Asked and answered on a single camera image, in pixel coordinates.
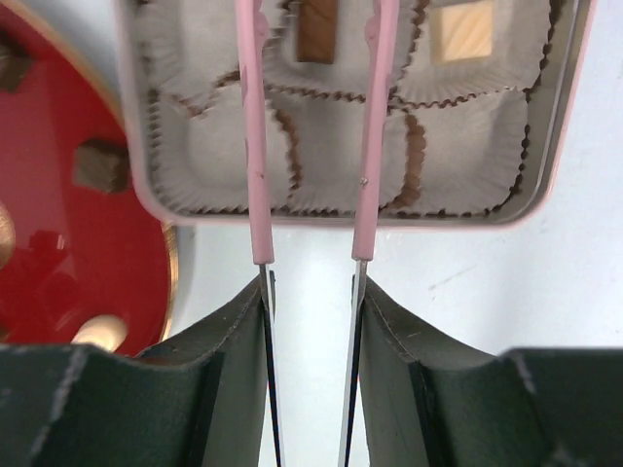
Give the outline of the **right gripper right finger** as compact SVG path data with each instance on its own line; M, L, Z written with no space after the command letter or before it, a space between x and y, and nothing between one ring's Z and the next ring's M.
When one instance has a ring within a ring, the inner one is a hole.
M369 283L359 366L374 466L618 466L622 353L462 343Z

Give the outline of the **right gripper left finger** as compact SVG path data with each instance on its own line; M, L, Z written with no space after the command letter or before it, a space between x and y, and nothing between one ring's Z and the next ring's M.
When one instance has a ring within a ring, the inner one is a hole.
M91 345L1 348L5 466L254 466L267 357L260 283L129 358Z

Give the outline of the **red round plate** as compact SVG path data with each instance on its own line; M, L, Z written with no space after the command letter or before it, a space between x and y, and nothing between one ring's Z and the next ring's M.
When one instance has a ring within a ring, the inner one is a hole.
M68 342L98 315L135 355L168 333L178 279L172 227L128 188L72 182L89 139L127 147L121 107L89 62L22 1L1 5L1 339Z

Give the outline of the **metal tin box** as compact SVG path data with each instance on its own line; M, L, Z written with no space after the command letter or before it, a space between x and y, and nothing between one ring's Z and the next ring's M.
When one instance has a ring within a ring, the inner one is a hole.
M238 64L238 1L118 1L118 76L135 189L170 222L245 216L248 188ZM299 212L314 180L296 128L311 104L342 100L357 120L368 89L364 28L376 1L338 1L332 64L296 56L301 1L258 1L266 175L275 222L352 225L348 211ZM541 205L553 184L590 1L494 1L493 52L435 64L432 9L476 1L397 1L379 223L395 229L500 227Z

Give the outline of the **white chocolate cube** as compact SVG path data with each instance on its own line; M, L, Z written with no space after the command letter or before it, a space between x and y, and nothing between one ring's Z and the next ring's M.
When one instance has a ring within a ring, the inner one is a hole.
M435 64L485 58L493 52L494 1L434 8L429 13Z

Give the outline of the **pink cat paw tongs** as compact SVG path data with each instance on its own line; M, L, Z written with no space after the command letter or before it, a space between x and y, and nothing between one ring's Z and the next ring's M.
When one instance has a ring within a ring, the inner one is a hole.
M351 285L347 376L339 450L342 466L348 465L350 456L361 345L361 307L367 267L374 257L381 207L385 125L392 114L389 95L400 4L397 1L376 1L372 11L364 28L369 71L361 117L356 122L361 139L356 141L353 132L339 119L351 108L342 100L333 105L311 104L301 108L299 112L310 116L310 120L296 125L304 137L304 153L310 158L315 178L295 197L295 209L299 212L348 211L354 216L351 257L355 270ZM251 246L253 261L259 268L264 306L275 458L277 465L283 465L285 450L279 426L279 381L274 350L275 278L270 269L275 255L266 175L265 84L261 63L268 23L258 1L238 1L236 20Z

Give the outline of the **brown rectangular chocolate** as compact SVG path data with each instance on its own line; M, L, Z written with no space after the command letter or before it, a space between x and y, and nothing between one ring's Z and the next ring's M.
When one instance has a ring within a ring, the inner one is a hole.
M296 56L299 62L332 64L335 59L337 0L301 1Z

